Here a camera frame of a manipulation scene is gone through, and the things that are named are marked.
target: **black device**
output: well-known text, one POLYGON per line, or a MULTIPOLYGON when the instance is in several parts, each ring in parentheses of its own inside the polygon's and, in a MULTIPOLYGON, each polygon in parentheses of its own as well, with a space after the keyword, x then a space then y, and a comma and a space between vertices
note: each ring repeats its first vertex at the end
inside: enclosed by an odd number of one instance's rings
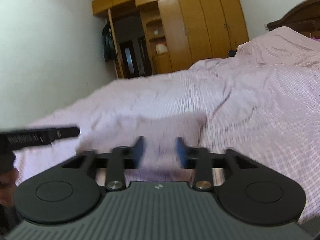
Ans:
MULTIPOLYGON (((25 147, 50 145, 58 139, 77 137, 80 134, 78 127, 42 128, 17 130, 0 133, 0 173, 6 173, 13 169, 15 155, 13 151, 25 147)), ((4 207, 7 225, 10 230, 18 222, 19 218, 14 208, 4 207)))
POLYGON ((211 154, 177 139, 187 182, 131 182, 144 138, 111 153, 85 151, 23 182, 14 194, 22 222, 6 240, 223 239, 309 240, 297 223, 306 197, 301 186, 234 151, 211 154), (95 182, 106 168, 105 185, 95 182), (213 185, 212 168, 225 182, 213 185))

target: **bed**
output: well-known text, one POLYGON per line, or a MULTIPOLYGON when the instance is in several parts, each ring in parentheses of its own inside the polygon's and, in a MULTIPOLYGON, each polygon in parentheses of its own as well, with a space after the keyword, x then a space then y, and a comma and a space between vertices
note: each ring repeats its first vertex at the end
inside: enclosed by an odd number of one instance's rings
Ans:
MULTIPOLYGON (((74 156, 90 138, 107 138, 128 117, 204 112, 201 146, 215 153, 234 148, 294 179, 307 195, 299 222, 320 215, 320 42, 304 36, 320 30, 320 0, 298 5, 268 27, 271 32, 240 45, 235 57, 117 80, 34 122, 31 127, 77 124, 81 136, 17 152, 18 183, 74 156)), ((221 184, 221 170, 214 173, 221 184)))

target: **black plastic mount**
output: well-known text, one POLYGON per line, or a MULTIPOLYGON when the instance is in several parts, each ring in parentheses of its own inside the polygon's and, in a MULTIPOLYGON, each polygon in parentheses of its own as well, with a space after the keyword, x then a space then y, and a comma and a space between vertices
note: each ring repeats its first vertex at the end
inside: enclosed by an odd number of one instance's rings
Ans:
POLYGON ((80 134, 78 127, 60 127, 17 130, 0 133, 0 172, 9 172, 13 169, 16 159, 13 151, 25 147, 50 145, 58 139, 77 137, 80 134))
MULTIPOLYGON (((143 137, 133 147, 117 147, 111 153, 85 151, 22 183, 14 195, 17 211, 39 224, 82 217, 108 192, 126 190, 124 170, 139 168, 143 152, 143 137), (99 168, 106 168, 104 187, 95 182, 99 168)), ((182 168, 195 170, 192 188, 210 192, 239 220, 272 226, 296 221, 302 213, 306 196, 298 183, 234 150, 212 154, 206 148, 188 147, 178 138, 177 153, 182 168), (223 168, 221 186, 214 186, 212 168, 223 168)))

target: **finger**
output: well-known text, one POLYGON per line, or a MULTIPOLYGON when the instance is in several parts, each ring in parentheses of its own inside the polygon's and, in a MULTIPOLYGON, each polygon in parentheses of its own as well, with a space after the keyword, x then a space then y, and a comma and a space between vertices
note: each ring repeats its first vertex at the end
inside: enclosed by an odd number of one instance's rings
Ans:
POLYGON ((0 183, 4 185, 13 184, 18 179, 18 175, 17 169, 12 169, 8 173, 0 173, 0 183))
POLYGON ((13 206, 13 193, 16 189, 16 185, 11 187, 0 189, 0 204, 4 206, 13 206))

